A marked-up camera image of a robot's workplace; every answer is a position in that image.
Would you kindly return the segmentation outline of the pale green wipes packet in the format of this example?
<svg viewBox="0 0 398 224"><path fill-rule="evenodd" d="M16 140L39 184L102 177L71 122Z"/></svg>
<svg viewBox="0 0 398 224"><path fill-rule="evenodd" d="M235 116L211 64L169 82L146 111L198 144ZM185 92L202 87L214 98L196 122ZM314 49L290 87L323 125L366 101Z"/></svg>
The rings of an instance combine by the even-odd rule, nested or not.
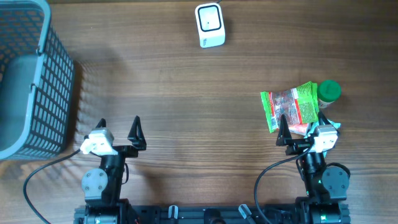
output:
<svg viewBox="0 0 398 224"><path fill-rule="evenodd" d="M330 122L336 129L339 129L339 128L341 127L341 123L335 123L335 122L333 122L333 121L331 121L331 120L329 120L329 122ZM309 135L312 134L312 133L314 132L315 128L316 128L317 126L319 126L319 125L320 125L320 123L319 123L318 121L317 121L317 122L314 122L314 123L310 123L309 126L308 126L308 129L307 129L307 131L306 131L306 133L305 133L305 135L304 135L304 138L309 137Z"/></svg>

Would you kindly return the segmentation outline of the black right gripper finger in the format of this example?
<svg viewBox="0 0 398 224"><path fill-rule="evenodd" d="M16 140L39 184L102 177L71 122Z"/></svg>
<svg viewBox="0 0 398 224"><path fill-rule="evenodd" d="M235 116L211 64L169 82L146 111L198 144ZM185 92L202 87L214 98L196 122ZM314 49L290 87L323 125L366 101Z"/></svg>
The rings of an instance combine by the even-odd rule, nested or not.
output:
<svg viewBox="0 0 398 224"><path fill-rule="evenodd" d="M318 123L319 125L329 125L330 122L329 120L326 118L326 116L322 113L322 111L318 112Z"/></svg>
<svg viewBox="0 0 398 224"><path fill-rule="evenodd" d="M277 135L277 146L288 146L292 144L292 136L287 123L286 115L280 117L279 133Z"/></svg>

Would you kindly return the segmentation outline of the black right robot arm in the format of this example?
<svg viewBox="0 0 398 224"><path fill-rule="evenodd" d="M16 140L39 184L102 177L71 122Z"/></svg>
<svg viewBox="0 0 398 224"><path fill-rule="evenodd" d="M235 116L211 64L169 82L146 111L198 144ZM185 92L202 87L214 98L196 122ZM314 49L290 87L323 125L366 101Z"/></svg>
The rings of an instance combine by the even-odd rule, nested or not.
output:
<svg viewBox="0 0 398 224"><path fill-rule="evenodd" d="M323 113L318 122L307 138L293 139L286 115L281 116L276 145L286 146L288 156L299 156L296 166L307 196L273 208L276 223L351 223L348 205L343 203L351 172L342 164L325 162L325 153L335 147L340 133Z"/></svg>

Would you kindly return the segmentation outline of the green snack bag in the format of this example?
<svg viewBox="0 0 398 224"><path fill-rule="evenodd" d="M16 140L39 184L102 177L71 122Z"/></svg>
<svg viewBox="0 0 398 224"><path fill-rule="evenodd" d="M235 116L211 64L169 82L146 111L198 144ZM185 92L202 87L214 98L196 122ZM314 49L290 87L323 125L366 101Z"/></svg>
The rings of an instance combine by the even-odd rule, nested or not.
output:
<svg viewBox="0 0 398 224"><path fill-rule="evenodd" d="M307 82L285 91L261 92L269 132L279 128L283 114L289 126L316 122L319 112L317 88L316 83Z"/></svg>

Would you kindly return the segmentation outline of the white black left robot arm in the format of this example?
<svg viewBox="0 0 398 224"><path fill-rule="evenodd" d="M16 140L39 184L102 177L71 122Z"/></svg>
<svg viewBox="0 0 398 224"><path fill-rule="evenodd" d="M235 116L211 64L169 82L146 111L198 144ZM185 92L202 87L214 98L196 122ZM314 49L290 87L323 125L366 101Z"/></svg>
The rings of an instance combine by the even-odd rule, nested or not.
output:
<svg viewBox="0 0 398 224"><path fill-rule="evenodd" d="M140 222L129 200L120 198L125 184L123 175L129 174L126 159L137 158L139 151L145 151L147 146L140 117L134 118L127 140L130 145L115 146L114 136L103 118L85 136L81 151L97 155L101 161L98 168L87 171L81 180L86 205L75 210L74 223Z"/></svg>

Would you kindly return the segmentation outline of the green lid spice jar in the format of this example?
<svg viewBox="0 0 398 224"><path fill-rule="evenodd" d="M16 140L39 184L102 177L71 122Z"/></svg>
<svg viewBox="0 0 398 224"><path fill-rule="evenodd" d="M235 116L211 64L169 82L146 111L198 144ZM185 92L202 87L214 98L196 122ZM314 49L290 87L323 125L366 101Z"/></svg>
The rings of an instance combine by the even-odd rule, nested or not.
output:
<svg viewBox="0 0 398 224"><path fill-rule="evenodd" d="M341 86L334 80L325 80L317 88L318 107L328 107L341 96Z"/></svg>

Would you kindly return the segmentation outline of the white red tissue packet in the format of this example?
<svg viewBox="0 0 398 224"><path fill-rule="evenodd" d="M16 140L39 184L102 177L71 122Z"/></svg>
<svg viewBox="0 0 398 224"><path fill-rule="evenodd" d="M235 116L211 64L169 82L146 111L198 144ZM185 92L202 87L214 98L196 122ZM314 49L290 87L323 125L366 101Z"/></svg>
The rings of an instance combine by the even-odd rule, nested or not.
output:
<svg viewBox="0 0 398 224"><path fill-rule="evenodd" d="M309 130L310 130L311 125L308 123L305 124L294 124L289 126L289 131L291 133L299 134L302 136L305 136Z"/></svg>

